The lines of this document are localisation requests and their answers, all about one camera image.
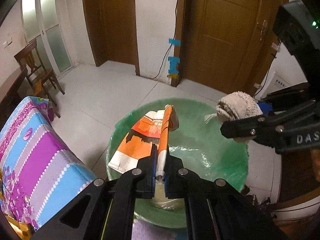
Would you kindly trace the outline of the dark round wooden table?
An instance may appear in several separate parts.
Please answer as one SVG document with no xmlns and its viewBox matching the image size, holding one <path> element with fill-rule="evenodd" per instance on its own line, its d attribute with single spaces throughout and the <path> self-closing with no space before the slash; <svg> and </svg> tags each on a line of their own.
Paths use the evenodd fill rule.
<svg viewBox="0 0 320 240">
<path fill-rule="evenodd" d="M 18 94 L 22 82 L 27 75 L 27 69 L 16 69 L 1 85 L 1 129 L 14 111 L 14 109 L 21 102 L 21 97 Z"/>
</svg>

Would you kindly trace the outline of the colourful floral tablecloth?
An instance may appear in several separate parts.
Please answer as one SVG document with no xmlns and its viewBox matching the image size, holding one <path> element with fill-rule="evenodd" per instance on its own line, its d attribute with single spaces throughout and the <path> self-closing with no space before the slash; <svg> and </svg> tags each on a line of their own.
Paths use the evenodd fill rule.
<svg viewBox="0 0 320 240">
<path fill-rule="evenodd" d="M 97 176 L 54 131 L 48 99 L 25 97 L 1 130 L 1 211 L 39 230 Z"/>
</svg>

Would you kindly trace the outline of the orange white paper carton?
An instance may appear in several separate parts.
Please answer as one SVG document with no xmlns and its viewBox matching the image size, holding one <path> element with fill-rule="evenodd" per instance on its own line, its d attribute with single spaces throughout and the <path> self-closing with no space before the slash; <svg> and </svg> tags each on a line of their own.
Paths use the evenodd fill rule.
<svg viewBox="0 0 320 240">
<path fill-rule="evenodd" d="M 151 155 L 156 146 L 155 178 L 162 183 L 165 177 L 165 162 L 168 152 L 169 133 L 179 128 L 179 121 L 173 105 L 165 109 L 144 114 L 125 135 L 108 167 L 125 173 L 137 167 L 139 159 Z"/>
</svg>

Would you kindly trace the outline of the white knitted cloth ball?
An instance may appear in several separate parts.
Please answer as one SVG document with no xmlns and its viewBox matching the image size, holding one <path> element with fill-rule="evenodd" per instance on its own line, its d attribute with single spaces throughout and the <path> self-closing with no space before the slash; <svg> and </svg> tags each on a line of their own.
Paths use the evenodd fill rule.
<svg viewBox="0 0 320 240">
<path fill-rule="evenodd" d="M 216 119 L 220 124 L 262 115 L 263 112 L 249 94 L 238 91 L 228 94 L 217 102 L 216 113 L 204 116 L 205 124 Z"/>
</svg>

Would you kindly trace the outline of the frosted glass door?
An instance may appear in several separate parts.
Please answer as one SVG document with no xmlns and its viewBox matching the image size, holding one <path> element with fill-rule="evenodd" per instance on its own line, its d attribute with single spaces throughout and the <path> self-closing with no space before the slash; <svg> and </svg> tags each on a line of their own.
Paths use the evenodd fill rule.
<svg viewBox="0 0 320 240">
<path fill-rule="evenodd" d="M 55 0 L 22 0 L 22 22 L 27 43 L 35 40 L 36 60 L 61 76 L 73 65 L 67 53 Z"/>
</svg>

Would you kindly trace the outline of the wooden chair right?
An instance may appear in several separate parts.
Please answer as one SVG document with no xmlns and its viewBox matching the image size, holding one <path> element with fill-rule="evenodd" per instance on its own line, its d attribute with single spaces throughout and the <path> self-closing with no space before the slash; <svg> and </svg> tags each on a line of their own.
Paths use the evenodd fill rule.
<svg viewBox="0 0 320 240">
<path fill-rule="evenodd" d="M 51 85 L 64 95 L 65 91 L 61 87 L 53 69 L 48 69 L 44 66 L 37 48 L 37 41 L 33 39 L 15 56 L 15 60 L 20 65 L 21 70 L 26 70 L 26 79 L 32 88 L 33 96 L 46 96 L 55 106 L 57 103 L 49 94 L 46 88 L 46 82 L 49 81 Z"/>
</svg>

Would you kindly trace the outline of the green bag trash bin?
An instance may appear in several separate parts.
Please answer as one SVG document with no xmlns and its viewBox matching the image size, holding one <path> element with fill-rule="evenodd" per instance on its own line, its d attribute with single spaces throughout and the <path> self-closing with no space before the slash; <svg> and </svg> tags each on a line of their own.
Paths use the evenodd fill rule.
<svg viewBox="0 0 320 240">
<path fill-rule="evenodd" d="M 225 139 L 219 123 L 203 122 L 210 111 L 205 103 L 170 98 L 180 126 L 169 137 L 164 185 L 159 189 L 169 200 L 160 204 L 152 200 L 156 184 L 152 177 L 155 163 L 151 154 L 152 140 L 136 132 L 133 126 L 149 111 L 162 109 L 165 100 L 148 103 L 120 120 L 109 142 L 107 159 L 117 154 L 121 144 L 139 143 L 143 159 L 132 159 L 130 168 L 139 168 L 133 175 L 108 167 L 111 213 L 108 228 L 126 225 L 134 215 L 154 225 L 183 228 L 195 222 L 212 228 L 243 228 L 248 221 L 249 202 L 241 195 L 248 173 L 248 148 Z"/>
</svg>

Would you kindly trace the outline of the brown door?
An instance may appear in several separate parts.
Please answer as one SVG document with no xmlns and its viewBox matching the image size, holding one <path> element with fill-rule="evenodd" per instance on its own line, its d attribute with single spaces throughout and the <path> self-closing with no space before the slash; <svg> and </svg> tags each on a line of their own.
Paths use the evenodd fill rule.
<svg viewBox="0 0 320 240">
<path fill-rule="evenodd" d="M 289 0 L 180 0 L 178 77 L 254 94 L 276 57 L 272 27 Z"/>
<path fill-rule="evenodd" d="M 136 0 L 82 0 L 95 65 L 132 64 L 140 75 Z"/>
</svg>

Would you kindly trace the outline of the blue tape strips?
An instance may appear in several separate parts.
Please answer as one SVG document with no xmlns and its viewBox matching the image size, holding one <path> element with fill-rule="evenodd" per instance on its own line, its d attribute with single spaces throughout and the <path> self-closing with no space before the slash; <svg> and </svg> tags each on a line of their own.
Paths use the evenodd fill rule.
<svg viewBox="0 0 320 240">
<path fill-rule="evenodd" d="M 180 40 L 176 40 L 173 38 L 169 39 L 169 44 L 173 46 L 179 46 L 179 47 L 181 46 Z M 169 61 L 169 69 L 168 69 L 167 77 L 176 78 L 179 74 L 177 65 L 180 63 L 180 58 L 175 56 L 169 56 L 168 61 Z"/>
</svg>

